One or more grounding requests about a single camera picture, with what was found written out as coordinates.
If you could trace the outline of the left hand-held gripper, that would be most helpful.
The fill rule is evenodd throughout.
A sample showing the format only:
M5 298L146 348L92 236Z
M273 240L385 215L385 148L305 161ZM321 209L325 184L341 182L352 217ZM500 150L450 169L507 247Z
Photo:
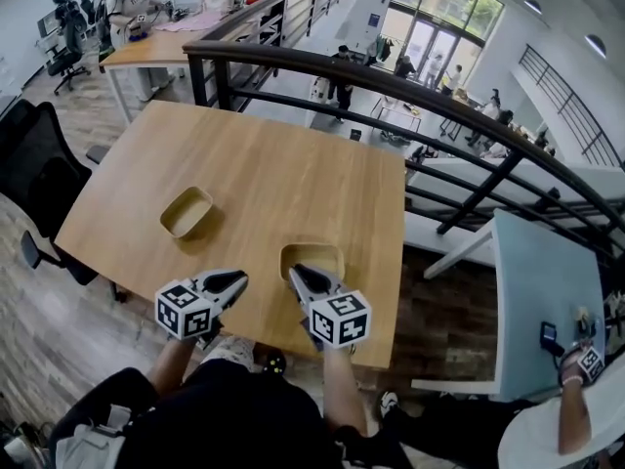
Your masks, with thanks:
M230 269L173 280L154 294L156 322L170 337L195 340L205 351L221 331L217 317L235 304L247 286L248 275Z

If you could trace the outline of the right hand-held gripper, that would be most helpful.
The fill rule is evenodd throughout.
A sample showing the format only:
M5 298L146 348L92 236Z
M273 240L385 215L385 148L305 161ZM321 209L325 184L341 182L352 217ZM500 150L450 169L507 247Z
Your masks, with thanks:
M345 292L336 275L316 266L296 264L288 275L305 313L301 325L318 352L351 348L369 337L371 306L359 290Z

